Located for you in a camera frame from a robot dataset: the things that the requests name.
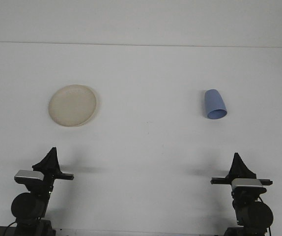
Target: cable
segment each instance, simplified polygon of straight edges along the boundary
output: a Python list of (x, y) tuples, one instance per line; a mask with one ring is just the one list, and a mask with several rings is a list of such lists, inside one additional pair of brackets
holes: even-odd
[(8, 226), (5, 228), (5, 230), (4, 230), (3, 234), (2, 234), (2, 236), (5, 236), (5, 233), (7, 232), (7, 230), (9, 229), (9, 227), (10, 227), (11, 225), (13, 225), (14, 223), (17, 223), (17, 222), (14, 221), (14, 222), (12, 222), (10, 225), (8, 225)]
[[(261, 198), (260, 196), (259, 196), (258, 198), (260, 199), (260, 201), (261, 201), (262, 203), (264, 203), (263, 200), (262, 200), (262, 198)], [(270, 226), (269, 226), (269, 235), (272, 236), (272, 235), (271, 235), (271, 228), (270, 228)]]

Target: blue cup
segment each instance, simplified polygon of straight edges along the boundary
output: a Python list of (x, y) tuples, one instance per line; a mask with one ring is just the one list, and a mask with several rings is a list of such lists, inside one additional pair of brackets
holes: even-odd
[(205, 92), (204, 104), (206, 115), (209, 119), (220, 119), (227, 114), (224, 101), (216, 89), (210, 89)]

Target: white wall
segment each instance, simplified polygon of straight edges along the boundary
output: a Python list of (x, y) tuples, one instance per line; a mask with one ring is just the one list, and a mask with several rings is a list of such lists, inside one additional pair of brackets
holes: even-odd
[(0, 41), (282, 47), (282, 0), (0, 0)]
[[(99, 100), (86, 125), (47, 112), (69, 84)], [(218, 89), (228, 115), (204, 117)], [(282, 234), (282, 49), (0, 43), (0, 225), (23, 186), (13, 176), (57, 147), (55, 228), (222, 234), (235, 225), (223, 177), (234, 152), (274, 184), (262, 197)]]

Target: cup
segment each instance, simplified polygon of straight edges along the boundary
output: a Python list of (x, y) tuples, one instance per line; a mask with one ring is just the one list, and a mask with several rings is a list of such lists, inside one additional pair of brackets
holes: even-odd
[(205, 92), (204, 104), (206, 115), (209, 119), (220, 119), (227, 114), (224, 101), (216, 89), (210, 89)]

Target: paper plate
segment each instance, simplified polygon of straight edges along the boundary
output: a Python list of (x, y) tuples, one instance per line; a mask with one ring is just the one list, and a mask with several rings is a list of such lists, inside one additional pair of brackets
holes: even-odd
[(63, 126), (86, 123), (96, 108), (93, 91), (83, 85), (70, 85), (58, 90), (49, 102), (48, 111), (54, 122)]

